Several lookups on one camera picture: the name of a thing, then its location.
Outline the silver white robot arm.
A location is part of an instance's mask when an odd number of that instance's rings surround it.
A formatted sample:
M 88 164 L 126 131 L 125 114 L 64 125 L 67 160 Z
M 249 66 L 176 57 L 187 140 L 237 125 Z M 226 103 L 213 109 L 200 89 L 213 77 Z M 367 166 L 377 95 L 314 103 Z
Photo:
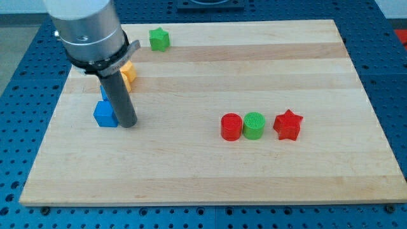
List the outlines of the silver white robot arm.
M 141 45 L 130 42 L 113 0 L 44 0 L 71 63 L 87 74 L 117 73 Z

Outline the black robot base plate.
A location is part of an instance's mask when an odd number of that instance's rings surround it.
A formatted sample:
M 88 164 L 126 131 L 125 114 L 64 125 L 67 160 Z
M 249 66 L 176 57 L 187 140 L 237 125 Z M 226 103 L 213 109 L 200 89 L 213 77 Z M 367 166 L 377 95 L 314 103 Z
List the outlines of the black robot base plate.
M 175 0 L 178 11 L 187 10 L 241 10 L 244 0 Z

